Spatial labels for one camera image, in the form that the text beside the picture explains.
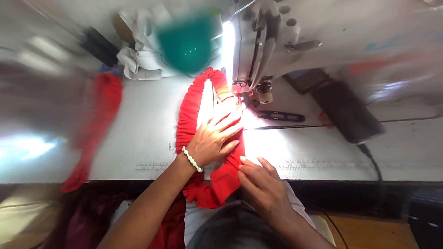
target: red fabric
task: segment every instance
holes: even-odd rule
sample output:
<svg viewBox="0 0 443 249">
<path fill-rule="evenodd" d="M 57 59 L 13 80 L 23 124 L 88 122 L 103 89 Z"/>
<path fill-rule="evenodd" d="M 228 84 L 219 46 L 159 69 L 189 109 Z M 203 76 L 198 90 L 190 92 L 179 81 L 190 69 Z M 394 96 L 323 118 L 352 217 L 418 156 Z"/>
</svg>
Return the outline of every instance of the red fabric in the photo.
<svg viewBox="0 0 443 249">
<path fill-rule="evenodd" d="M 235 105 L 235 97 L 229 92 L 226 75 L 219 70 L 207 68 L 204 73 L 197 76 L 180 106 L 179 121 L 177 124 L 177 140 L 175 148 L 177 154 L 181 153 L 183 146 L 187 146 L 197 130 L 197 117 L 200 110 L 202 93 L 207 78 L 211 82 L 223 103 Z M 240 165 L 240 156 L 245 155 L 243 130 L 230 138 L 239 140 L 240 143 L 226 156 L 221 168 L 211 172 L 211 185 L 203 183 L 203 173 L 194 173 L 185 187 L 183 194 L 189 202 L 195 201 L 196 206 L 203 208 L 217 208 L 225 204 L 225 200 L 240 187 L 237 172 Z"/>
<path fill-rule="evenodd" d="M 82 142 L 79 144 L 82 155 L 62 186 L 62 192 L 78 189 L 89 176 L 92 157 L 105 137 L 121 102 L 122 86 L 120 79 L 112 74 L 100 74 L 93 83 L 95 106 L 93 116 L 81 130 Z"/>
<path fill-rule="evenodd" d="M 169 207 L 149 249 L 185 248 L 185 211 L 186 199 L 180 193 Z"/>
<path fill-rule="evenodd" d="M 125 199 L 123 193 L 101 194 L 94 190 L 84 193 L 69 221 L 63 248 L 96 249 L 115 210 Z"/>
</svg>

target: black cable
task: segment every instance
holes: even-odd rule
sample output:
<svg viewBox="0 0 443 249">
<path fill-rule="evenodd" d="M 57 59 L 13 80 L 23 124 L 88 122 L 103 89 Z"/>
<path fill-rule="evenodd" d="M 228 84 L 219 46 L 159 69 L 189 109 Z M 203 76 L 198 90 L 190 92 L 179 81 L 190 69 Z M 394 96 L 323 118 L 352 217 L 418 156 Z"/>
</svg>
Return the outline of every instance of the black cable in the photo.
<svg viewBox="0 0 443 249">
<path fill-rule="evenodd" d="M 372 165 L 374 166 L 375 172 L 377 173 L 377 180 L 380 187 L 379 190 L 379 196 L 378 196 L 378 203 L 376 206 L 374 206 L 374 209 L 379 209 L 383 205 L 383 200 L 385 198 L 385 183 L 383 181 L 383 176 L 381 175 L 380 168 L 378 167 L 377 162 L 375 161 L 374 157 L 371 154 L 371 151 L 366 146 L 366 144 L 358 144 L 357 147 L 360 149 L 360 151 L 365 154 L 369 158 L 369 160 L 372 162 Z"/>
<path fill-rule="evenodd" d="M 346 243 L 345 238 L 343 237 L 343 235 L 342 235 L 342 233 L 340 232 L 340 230 L 338 230 L 338 227 L 337 227 L 337 226 L 335 225 L 335 223 L 332 221 L 331 217 L 329 217 L 329 215 L 328 215 L 326 212 L 324 212 L 324 214 L 326 215 L 326 217 L 328 217 L 329 221 L 330 221 L 330 222 L 332 223 L 332 225 L 335 227 L 335 230 L 337 230 L 338 234 L 340 235 L 340 238 L 341 238 L 342 241 L 343 241 L 343 244 L 345 244 L 346 249 L 349 249 L 349 247 L 348 247 L 348 243 Z"/>
</svg>

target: white beaded bracelet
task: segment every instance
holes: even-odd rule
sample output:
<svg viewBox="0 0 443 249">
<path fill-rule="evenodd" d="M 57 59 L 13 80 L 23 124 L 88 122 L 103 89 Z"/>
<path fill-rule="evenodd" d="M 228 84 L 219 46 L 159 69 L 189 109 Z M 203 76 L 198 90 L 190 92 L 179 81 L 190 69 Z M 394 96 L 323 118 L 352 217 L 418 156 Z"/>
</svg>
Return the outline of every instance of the white beaded bracelet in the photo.
<svg viewBox="0 0 443 249">
<path fill-rule="evenodd" d="M 186 150 L 185 146 L 183 146 L 182 152 L 185 153 L 185 155 L 188 157 L 188 160 L 192 164 L 192 166 L 194 166 L 197 169 L 197 171 L 201 173 L 203 169 L 197 166 L 197 162 L 192 158 L 192 156 L 189 155 L 189 152 Z"/>
</svg>

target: ruffled fabric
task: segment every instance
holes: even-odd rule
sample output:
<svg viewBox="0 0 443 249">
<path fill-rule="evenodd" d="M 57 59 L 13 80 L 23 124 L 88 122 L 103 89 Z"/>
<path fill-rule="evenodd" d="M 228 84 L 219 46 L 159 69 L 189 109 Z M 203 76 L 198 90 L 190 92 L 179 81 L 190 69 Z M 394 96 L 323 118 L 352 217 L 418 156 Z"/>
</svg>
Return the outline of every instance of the ruffled fabric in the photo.
<svg viewBox="0 0 443 249">
<path fill-rule="evenodd" d="M 237 98 L 229 91 L 226 75 L 219 70 L 207 68 L 197 76 L 180 106 L 177 125 L 177 140 L 175 142 L 177 154 L 181 148 L 187 146 L 197 131 L 197 117 L 200 110 L 205 81 L 210 79 L 220 100 L 225 105 L 236 107 Z M 183 195 L 189 202 L 195 201 L 196 206 L 203 208 L 217 208 L 225 204 L 226 198 L 240 187 L 237 172 L 240 165 L 240 156 L 245 155 L 243 130 L 232 136 L 225 143 L 239 140 L 239 144 L 226 156 L 224 164 L 211 172 L 211 185 L 203 183 L 204 174 L 194 173 L 182 189 Z"/>
</svg>

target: red gathered fabric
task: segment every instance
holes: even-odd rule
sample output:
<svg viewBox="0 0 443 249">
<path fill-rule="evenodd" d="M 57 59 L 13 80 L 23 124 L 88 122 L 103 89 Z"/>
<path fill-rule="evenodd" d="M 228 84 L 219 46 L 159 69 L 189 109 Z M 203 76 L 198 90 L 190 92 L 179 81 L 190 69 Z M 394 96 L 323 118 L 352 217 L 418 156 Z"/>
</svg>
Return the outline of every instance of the red gathered fabric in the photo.
<svg viewBox="0 0 443 249">
<path fill-rule="evenodd" d="M 100 146 L 108 127 L 111 125 L 121 102 L 120 79 L 112 74 L 100 74 L 93 83 L 95 103 L 93 115 L 80 130 L 82 155 L 71 176 L 64 182 L 61 192 L 78 189 L 89 177 L 89 170 L 95 150 Z"/>
<path fill-rule="evenodd" d="M 175 148 L 180 154 L 183 146 L 187 146 L 197 130 L 197 117 L 205 87 L 209 78 L 220 100 L 227 105 L 236 104 L 236 97 L 229 91 L 226 75 L 219 70 L 207 68 L 204 73 L 197 76 L 180 106 L 179 121 L 177 124 L 177 140 Z M 217 208 L 225 204 L 225 200 L 240 187 L 237 172 L 240 165 L 240 156 L 245 155 L 243 130 L 231 137 L 226 143 L 239 140 L 239 144 L 226 156 L 225 163 L 217 170 L 211 172 L 211 185 L 203 183 L 203 173 L 194 173 L 182 192 L 189 202 L 195 201 L 196 206 L 203 208 Z"/>
</svg>

